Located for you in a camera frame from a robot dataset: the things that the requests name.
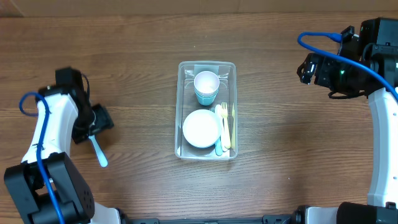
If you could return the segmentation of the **yellow plastic fork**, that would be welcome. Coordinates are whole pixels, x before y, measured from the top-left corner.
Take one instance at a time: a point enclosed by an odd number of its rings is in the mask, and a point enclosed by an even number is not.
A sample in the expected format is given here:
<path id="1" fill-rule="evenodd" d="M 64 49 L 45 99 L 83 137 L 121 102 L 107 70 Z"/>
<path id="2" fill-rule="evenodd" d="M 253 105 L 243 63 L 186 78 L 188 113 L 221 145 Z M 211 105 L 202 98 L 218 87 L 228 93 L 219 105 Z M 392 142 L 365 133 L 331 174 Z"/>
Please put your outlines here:
<path id="1" fill-rule="evenodd" d="M 224 125 L 224 147 L 229 149 L 231 147 L 231 140 L 229 135 L 229 125 L 228 125 L 228 104 L 223 101 L 221 103 L 221 116 L 223 118 Z"/>

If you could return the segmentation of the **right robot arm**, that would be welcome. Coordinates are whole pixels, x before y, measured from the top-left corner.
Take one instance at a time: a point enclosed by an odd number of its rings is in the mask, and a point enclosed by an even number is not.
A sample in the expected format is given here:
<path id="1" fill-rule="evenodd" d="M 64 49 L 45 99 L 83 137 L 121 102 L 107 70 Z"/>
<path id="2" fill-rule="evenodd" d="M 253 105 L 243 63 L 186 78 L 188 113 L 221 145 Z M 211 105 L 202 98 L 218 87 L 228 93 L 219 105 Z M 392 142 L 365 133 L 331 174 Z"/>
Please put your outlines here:
<path id="1" fill-rule="evenodd" d="M 373 119 L 373 174 L 367 204 L 343 202 L 339 207 L 303 207 L 297 210 L 296 223 L 397 223 L 397 84 L 386 77 L 397 77 L 397 47 L 376 45 L 368 68 L 340 55 L 312 47 L 302 47 L 318 55 L 352 65 L 375 78 L 382 88 L 368 95 Z"/>

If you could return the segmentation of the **white fork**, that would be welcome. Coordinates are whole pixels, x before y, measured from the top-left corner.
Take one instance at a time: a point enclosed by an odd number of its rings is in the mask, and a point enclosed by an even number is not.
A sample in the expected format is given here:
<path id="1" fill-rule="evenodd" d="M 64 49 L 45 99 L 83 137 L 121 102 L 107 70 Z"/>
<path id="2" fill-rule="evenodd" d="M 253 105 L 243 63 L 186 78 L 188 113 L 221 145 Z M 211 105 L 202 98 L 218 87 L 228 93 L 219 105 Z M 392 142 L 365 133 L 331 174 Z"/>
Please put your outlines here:
<path id="1" fill-rule="evenodd" d="M 98 144 L 98 141 L 96 140 L 95 135 L 88 136 L 88 139 L 91 141 L 91 144 L 95 150 L 98 162 L 101 167 L 107 167 L 108 166 L 108 160 L 102 151 L 100 145 Z"/>

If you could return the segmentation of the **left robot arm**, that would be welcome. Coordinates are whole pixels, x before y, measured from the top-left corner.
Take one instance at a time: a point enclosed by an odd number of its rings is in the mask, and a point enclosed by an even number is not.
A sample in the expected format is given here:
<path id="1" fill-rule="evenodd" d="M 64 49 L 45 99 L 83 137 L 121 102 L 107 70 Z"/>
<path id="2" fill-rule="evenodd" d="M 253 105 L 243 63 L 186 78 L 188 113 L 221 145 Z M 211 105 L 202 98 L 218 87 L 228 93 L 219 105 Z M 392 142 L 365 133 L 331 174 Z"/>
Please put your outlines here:
<path id="1" fill-rule="evenodd" d="M 94 200 L 90 187 L 70 159 L 70 144 L 89 140 L 101 167 L 108 160 L 96 134 L 113 127 L 101 105 L 90 104 L 90 89 L 48 86 L 28 92 L 38 112 L 32 142 L 19 165 L 9 167 L 4 182 L 24 223 L 129 223 L 118 208 Z"/>

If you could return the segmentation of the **light blue plastic cup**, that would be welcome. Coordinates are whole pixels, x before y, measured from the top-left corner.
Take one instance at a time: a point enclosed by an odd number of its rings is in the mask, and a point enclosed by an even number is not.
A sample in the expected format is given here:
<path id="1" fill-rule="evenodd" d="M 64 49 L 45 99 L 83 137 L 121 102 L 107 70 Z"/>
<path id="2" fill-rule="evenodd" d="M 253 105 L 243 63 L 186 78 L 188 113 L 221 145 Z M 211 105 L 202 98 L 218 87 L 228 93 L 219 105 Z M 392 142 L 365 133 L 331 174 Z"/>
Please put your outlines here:
<path id="1" fill-rule="evenodd" d="M 204 95 L 203 93 L 200 93 L 199 91 L 195 90 L 195 94 L 196 94 L 199 104 L 201 104 L 203 106 L 209 106 L 214 102 L 214 100 L 218 94 L 218 91 L 214 92 L 211 95 Z"/>

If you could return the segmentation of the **pale green fork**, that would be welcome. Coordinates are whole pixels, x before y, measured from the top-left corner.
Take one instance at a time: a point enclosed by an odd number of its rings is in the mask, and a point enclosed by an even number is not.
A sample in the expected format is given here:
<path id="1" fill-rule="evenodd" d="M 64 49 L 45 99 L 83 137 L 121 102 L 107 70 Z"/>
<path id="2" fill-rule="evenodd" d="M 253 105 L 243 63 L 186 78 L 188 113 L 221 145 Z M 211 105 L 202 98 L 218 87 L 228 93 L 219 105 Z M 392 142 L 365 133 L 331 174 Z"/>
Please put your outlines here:
<path id="1" fill-rule="evenodd" d="M 219 137 L 217 139 L 217 141 L 215 142 L 215 154 L 217 156 L 222 156 L 222 154 L 223 154 L 223 150 L 221 148 L 221 137 Z"/>

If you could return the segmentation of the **white plastic spoon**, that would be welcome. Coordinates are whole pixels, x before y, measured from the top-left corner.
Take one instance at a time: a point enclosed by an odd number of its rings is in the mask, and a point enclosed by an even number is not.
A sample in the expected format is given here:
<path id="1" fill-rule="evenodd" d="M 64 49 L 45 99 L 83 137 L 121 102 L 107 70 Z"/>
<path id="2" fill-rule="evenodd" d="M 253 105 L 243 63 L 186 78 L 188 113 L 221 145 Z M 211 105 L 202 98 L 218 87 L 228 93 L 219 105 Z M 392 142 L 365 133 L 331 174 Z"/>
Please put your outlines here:
<path id="1" fill-rule="evenodd" d="M 221 115 L 221 110 L 222 110 L 221 105 L 216 105 L 215 106 L 215 113 L 217 114 L 217 116 L 218 116 L 218 118 L 220 120 L 220 125 L 221 125 L 221 136 L 220 136 L 221 148 L 222 148 L 223 152 L 227 152 L 228 149 L 225 147 L 224 124 L 223 124 L 223 117 Z"/>

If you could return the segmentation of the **white bowl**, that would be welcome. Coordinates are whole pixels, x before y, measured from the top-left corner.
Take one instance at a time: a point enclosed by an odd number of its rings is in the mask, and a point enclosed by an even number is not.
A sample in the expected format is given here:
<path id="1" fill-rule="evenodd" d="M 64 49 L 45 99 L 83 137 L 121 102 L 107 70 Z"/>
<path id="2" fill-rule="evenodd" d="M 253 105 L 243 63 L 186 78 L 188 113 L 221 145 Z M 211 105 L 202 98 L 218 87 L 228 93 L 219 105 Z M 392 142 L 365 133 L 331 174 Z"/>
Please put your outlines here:
<path id="1" fill-rule="evenodd" d="M 204 109 L 190 113 L 183 122 L 182 130 L 187 142 L 197 148 L 214 145 L 222 133 L 217 115 Z"/>

